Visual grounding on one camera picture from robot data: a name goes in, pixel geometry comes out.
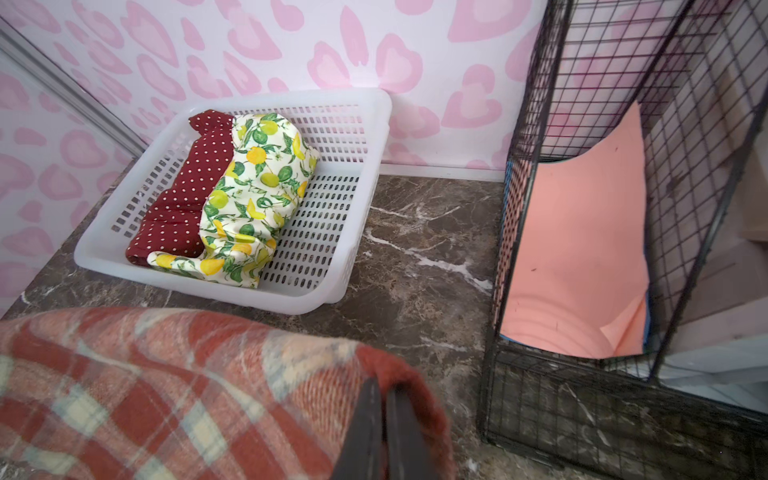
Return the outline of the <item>red plaid skirt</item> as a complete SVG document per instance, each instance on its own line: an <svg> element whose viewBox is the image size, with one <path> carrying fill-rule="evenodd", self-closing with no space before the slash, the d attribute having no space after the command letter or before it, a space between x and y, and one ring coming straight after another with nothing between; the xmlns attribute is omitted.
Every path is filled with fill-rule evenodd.
<svg viewBox="0 0 768 480"><path fill-rule="evenodd" d="M218 312L94 307L1 325L1 457L34 479L329 479L363 382L407 392L437 470L451 428L419 372L346 339Z"/></svg>

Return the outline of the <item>pink folder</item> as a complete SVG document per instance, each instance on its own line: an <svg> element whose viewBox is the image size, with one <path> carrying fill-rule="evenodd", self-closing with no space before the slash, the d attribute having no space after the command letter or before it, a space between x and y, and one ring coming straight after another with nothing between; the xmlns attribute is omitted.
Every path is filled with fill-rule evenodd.
<svg viewBox="0 0 768 480"><path fill-rule="evenodd" d="M588 152L537 168L501 334L590 359L642 353L648 317L640 106Z"/></svg>

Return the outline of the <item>white plastic basket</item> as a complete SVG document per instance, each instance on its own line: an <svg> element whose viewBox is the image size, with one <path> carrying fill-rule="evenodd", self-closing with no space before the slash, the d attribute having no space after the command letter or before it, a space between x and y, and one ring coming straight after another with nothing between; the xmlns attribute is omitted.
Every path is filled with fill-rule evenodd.
<svg viewBox="0 0 768 480"><path fill-rule="evenodd" d="M216 285L131 264L125 257L148 207L175 179L198 133L189 118L278 112L321 154L298 212L286 223L274 259L255 290ZM305 314L344 296L389 135L390 96L381 89L309 90L204 99L181 107L103 203L81 235L82 268L210 300L286 315Z"/></svg>

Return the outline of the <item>lemon print skirt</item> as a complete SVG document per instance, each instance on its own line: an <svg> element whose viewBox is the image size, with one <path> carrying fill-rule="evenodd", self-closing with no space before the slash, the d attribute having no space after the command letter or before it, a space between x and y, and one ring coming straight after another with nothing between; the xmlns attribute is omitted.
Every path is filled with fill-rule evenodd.
<svg viewBox="0 0 768 480"><path fill-rule="evenodd" d="M277 112L232 116L232 161L203 207L203 253L153 252L147 267L254 289L281 230L303 203L320 154Z"/></svg>

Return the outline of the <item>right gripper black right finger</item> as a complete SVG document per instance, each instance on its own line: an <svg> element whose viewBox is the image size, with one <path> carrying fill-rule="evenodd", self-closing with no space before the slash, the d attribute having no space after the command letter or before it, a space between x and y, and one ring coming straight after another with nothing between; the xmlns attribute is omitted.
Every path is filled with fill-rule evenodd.
<svg viewBox="0 0 768 480"><path fill-rule="evenodd" d="M390 390L385 413L388 478L391 480L435 480L431 460L412 402L402 387Z"/></svg>

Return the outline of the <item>red polka dot skirt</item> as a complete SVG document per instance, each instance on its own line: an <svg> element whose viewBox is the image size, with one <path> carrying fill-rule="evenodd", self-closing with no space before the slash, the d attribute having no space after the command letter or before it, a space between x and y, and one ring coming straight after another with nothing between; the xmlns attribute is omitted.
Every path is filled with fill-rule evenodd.
<svg viewBox="0 0 768 480"><path fill-rule="evenodd" d="M199 235L203 207L232 161L234 120L216 110L189 119L199 137L171 186L148 208L125 252L130 263L147 267L153 252L185 257L203 253Z"/></svg>

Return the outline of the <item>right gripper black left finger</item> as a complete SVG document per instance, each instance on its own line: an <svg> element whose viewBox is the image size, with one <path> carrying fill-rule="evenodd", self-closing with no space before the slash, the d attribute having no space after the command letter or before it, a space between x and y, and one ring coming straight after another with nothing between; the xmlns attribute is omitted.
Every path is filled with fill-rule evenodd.
<svg viewBox="0 0 768 480"><path fill-rule="evenodd" d="M366 379L361 386L340 455L330 478L381 479L382 444L382 397L379 383L372 377Z"/></svg>

